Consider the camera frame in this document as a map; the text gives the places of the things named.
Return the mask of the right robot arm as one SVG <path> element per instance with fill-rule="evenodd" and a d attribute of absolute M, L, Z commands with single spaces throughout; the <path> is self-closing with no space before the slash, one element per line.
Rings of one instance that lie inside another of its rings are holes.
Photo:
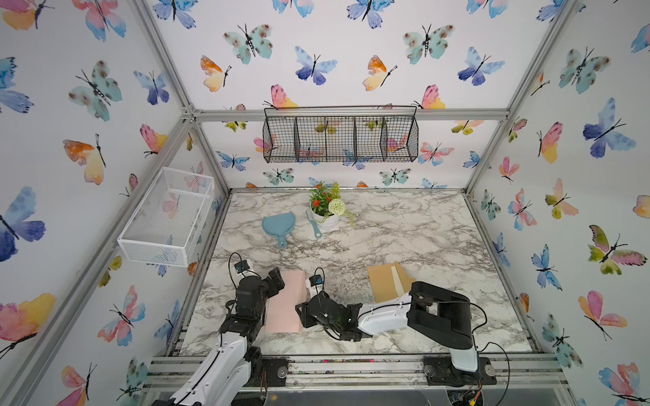
<path fill-rule="evenodd" d="M 322 326 L 339 341 L 359 342 L 380 333 L 410 328 L 444 346 L 455 370 L 476 373 L 479 356 L 472 333 L 472 303 L 462 294 L 425 282 L 379 304 L 343 306 L 319 292 L 296 306 L 304 328 Z"/>

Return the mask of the brown kraft envelope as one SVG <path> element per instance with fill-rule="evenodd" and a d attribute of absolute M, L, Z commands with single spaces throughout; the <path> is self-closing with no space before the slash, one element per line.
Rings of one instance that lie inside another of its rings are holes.
<path fill-rule="evenodd" d="M 399 263 L 368 267 L 367 273 L 372 286 L 372 292 L 376 303 L 384 303 L 399 299 L 394 289 L 394 281 L 391 275 L 391 267 L 396 266 L 399 270 L 401 281 L 406 294 L 411 291 L 411 285 L 416 279 L 406 272 L 406 269 Z"/>

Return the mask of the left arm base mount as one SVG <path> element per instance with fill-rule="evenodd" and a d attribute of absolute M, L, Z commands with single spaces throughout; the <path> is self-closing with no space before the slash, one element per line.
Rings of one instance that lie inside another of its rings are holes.
<path fill-rule="evenodd" d="M 289 375 L 289 360 L 278 357 L 251 361 L 252 373 L 245 387 L 285 387 Z"/>

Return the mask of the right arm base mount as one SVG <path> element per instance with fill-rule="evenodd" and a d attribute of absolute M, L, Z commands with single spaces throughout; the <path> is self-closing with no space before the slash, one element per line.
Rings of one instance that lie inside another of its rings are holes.
<path fill-rule="evenodd" d="M 496 371 L 489 358 L 478 358 L 478 369 L 468 372 L 456 369 L 450 356 L 433 356 L 423 359 L 423 373 L 428 386 L 465 387 L 493 386 L 497 384 Z"/>

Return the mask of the white letter paper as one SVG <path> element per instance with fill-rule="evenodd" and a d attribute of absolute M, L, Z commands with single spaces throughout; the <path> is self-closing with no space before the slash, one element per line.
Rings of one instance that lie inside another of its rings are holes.
<path fill-rule="evenodd" d="M 396 266 L 391 267 L 391 275 L 392 275 L 392 278 L 393 278 L 393 281 L 394 281 L 395 292 L 397 294 L 397 297 L 399 298 L 399 297 L 403 296 L 406 293 L 406 291 L 404 290 L 404 286 L 403 286 L 403 283 L 401 281 L 399 270 L 397 269 Z"/>

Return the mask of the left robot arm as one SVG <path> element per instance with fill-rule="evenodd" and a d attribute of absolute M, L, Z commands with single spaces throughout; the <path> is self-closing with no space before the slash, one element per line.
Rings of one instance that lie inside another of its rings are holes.
<path fill-rule="evenodd" d="M 267 300 L 285 287 L 277 267 L 267 277 L 243 277 L 235 298 L 226 304 L 227 316 L 219 340 L 192 377 L 167 400 L 154 405 L 264 405 L 267 372 L 260 348 L 253 345 L 262 329 Z"/>

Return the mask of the pink envelope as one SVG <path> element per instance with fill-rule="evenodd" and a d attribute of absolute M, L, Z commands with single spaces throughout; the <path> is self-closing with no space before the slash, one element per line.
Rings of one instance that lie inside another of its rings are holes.
<path fill-rule="evenodd" d="M 304 271 L 282 271 L 285 286 L 267 301 L 264 330 L 267 334 L 300 333 L 303 326 L 296 306 L 307 299 Z"/>

